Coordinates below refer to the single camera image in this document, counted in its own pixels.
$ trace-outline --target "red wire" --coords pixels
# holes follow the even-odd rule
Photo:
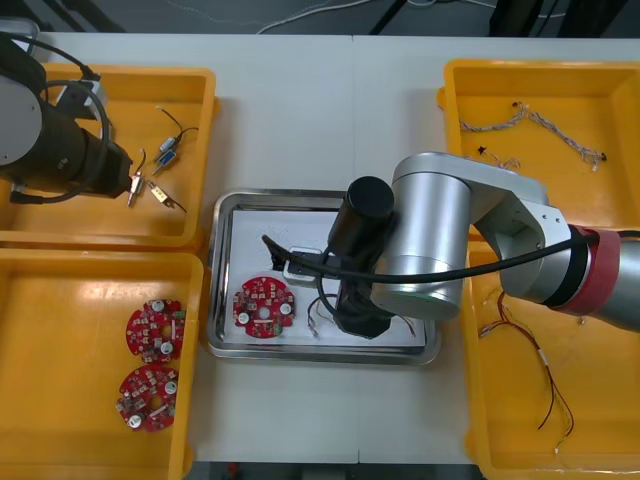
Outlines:
[[[533,337],[533,335],[531,335],[531,333],[529,333],[526,329],[522,328],[520,325],[518,325],[516,323],[513,323],[513,322],[511,322],[509,320],[509,317],[508,317],[508,315],[507,315],[507,313],[505,311],[504,304],[503,304],[505,295],[506,295],[506,293],[504,291],[502,291],[500,293],[500,296],[498,297],[498,302],[497,302],[497,304],[498,304],[498,313],[500,314],[501,322],[497,323],[495,325],[495,327],[499,327],[500,325],[509,325],[509,326],[515,328],[520,333],[522,333],[527,338],[527,340],[529,340],[529,342],[535,347],[536,350],[540,350],[540,345],[536,341],[535,337]],[[549,365],[545,364],[544,369],[545,369],[545,371],[547,373],[547,378],[549,379],[549,389],[551,391],[551,402],[549,403],[549,409],[547,410],[547,414],[545,415],[544,419],[542,420],[542,423],[540,423],[540,425],[538,426],[538,430],[540,430],[542,427],[544,427],[544,425],[547,423],[547,420],[551,416],[551,412],[552,412],[553,406],[555,404],[555,394],[557,393],[558,397],[560,398],[560,400],[564,404],[565,408],[567,409],[567,413],[569,414],[570,425],[569,425],[569,430],[565,434],[565,438],[567,438],[569,435],[571,435],[571,432],[573,431],[573,427],[575,426],[575,419],[573,417],[573,412],[571,412],[571,408],[569,408],[569,404],[567,403],[567,401],[564,399],[564,397],[560,393],[560,390],[558,390],[558,385],[556,384],[555,380],[553,379],[553,375],[551,374],[551,369],[549,368]]]

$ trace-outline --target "capacitor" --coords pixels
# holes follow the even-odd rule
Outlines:
[[[238,315],[238,322],[242,325],[246,325],[247,323],[249,323],[249,320],[251,320],[251,317],[249,317],[249,314],[246,312],[242,312],[240,315]]]
[[[136,415],[131,415],[129,417],[129,420],[127,420],[127,425],[129,425],[131,428],[140,428],[140,426],[142,425],[142,421],[143,421],[143,416],[140,414],[136,414]]]
[[[171,344],[171,342],[164,342],[162,345],[160,345],[160,351],[165,355],[169,355],[171,352],[173,352],[173,345]]]
[[[162,312],[164,310],[164,302],[162,300],[154,300],[151,303],[151,309],[154,312],[158,312],[158,313]]]
[[[167,382],[164,385],[164,391],[167,393],[167,395],[173,395],[178,391],[178,385],[176,384],[176,382]]]

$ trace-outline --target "round red circuit board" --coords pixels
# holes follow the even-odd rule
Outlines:
[[[233,320],[247,335],[273,338],[293,325],[294,306],[293,293],[284,283],[272,277],[256,277],[233,296]]]
[[[133,430],[158,432],[173,423],[176,414],[178,372],[160,365],[144,365],[120,385],[116,409]]]
[[[145,363],[165,363],[180,357],[185,311],[176,300],[149,300],[127,323],[127,345]]]

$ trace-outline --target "electronic component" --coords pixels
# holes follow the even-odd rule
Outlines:
[[[138,168],[136,168],[135,173],[131,177],[131,188],[129,189],[129,198],[127,199],[127,207],[133,206],[133,200],[140,195],[142,188],[144,187],[144,178],[142,178],[142,167],[147,160],[147,152],[144,151],[144,148],[140,149],[142,153],[142,161]]]
[[[272,277],[256,277],[233,296],[233,319],[247,335],[273,338],[293,325],[294,307],[293,293],[284,283]]]
[[[169,164],[171,162],[173,162],[173,160],[176,158],[177,154],[175,152],[175,150],[169,150],[168,152],[165,152],[164,155],[162,155],[160,157],[160,159],[158,160],[158,166],[153,170],[152,175],[156,175],[158,172],[160,172],[160,170],[162,170],[163,168],[166,168],[167,166],[169,166]]]
[[[134,431],[159,432],[173,424],[178,372],[158,365],[144,365],[120,385],[116,410]]]
[[[151,188],[151,193],[161,204],[169,208],[174,208],[177,205],[184,213],[187,213],[187,210],[180,203],[171,198],[169,194],[162,190],[158,185],[153,183],[151,180],[148,180],[147,183],[149,184],[149,188]]]
[[[176,119],[176,117],[171,115],[171,113],[169,113],[167,110],[162,108],[160,105],[156,105],[156,108],[164,113],[167,117],[169,117],[171,121],[173,121],[173,123],[178,126],[178,128],[180,129],[180,133],[176,137],[167,138],[158,148],[159,152],[153,159],[153,163],[157,164],[156,168],[151,174],[153,176],[157,175],[160,171],[167,168],[171,163],[174,162],[174,160],[176,160],[178,155],[178,146],[184,138],[185,133],[190,130],[198,130],[197,127],[184,128],[182,124]]]
[[[165,363],[180,357],[186,312],[176,300],[150,300],[127,323],[126,340],[145,363]]]

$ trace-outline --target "white wire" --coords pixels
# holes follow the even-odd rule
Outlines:
[[[413,5],[414,7],[430,7],[431,5],[433,5],[434,3],[436,3],[438,0],[429,0],[426,3],[416,3],[413,0],[409,0],[407,3],[409,5]]]
[[[373,2],[373,1],[374,0],[358,0],[357,2],[345,3],[343,5],[333,5],[331,7],[317,8],[317,9],[311,10],[309,12],[301,13],[301,14],[298,14],[298,15],[293,15],[291,17],[285,18],[284,20],[278,20],[277,22],[273,22],[272,24],[261,28],[260,30],[258,30],[257,35],[262,35],[264,32],[266,32],[267,30],[270,30],[270,29],[272,29],[274,27],[277,27],[277,26],[280,26],[280,25],[284,25],[285,23],[293,22],[295,20],[299,20],[301,18],[308,17],[310,15],[315,15],[316,13],[329,12],[331,10],[341,10],[343,8],[356,7],[358,5],[362,5],[362,4]]]
[[[258,22],[256,20],[249,20],[247,22],[236,22],[234,20],[223,20],[223,19],[212,17],[207,12],[203,12],[202,10],[198,10],[197,8],[190,7],[188,5],[182,5],[181,3],[176,3],[176,2],[173,2],[172,0],[162,0],[162,1],[164,3],[166,3],[167,5],[171,5],[172,7],[177,8],[179,10],[182,10],[184,12],[195,13],[196,15],[204,18],[205,20],[213,22],[213,23],[228,23],[228,24],[231,24],[231,25],[238,25],[239,27],[244,27],[244,26],[248,26],[248,25],[258,25],[258,26],[267,25],[267,23],[265,23],[265,22]]]
[[[437,3],[438,0],[430,0],[429,2],[426,3],[417,3],[415,0],[409,0],[407,3],[409,5],[413,5],[414,7],[430,7],[431,5],[434,5],[435,3]],[[495,5],[491,4],[491,3],[486,3],[486,2],[482,2],[480,0],[459,0],[461,2],[464,3],[471,3],[473,5],[479,5],[481,7],[488,7],[488,8],[496,8]],[[560,17],[564,17],[566,14],[565,13],[554,13],[553,15],[551,15],[550,18],[560,18]],[[538,18],[547,18],[546,15],[538,15]]]

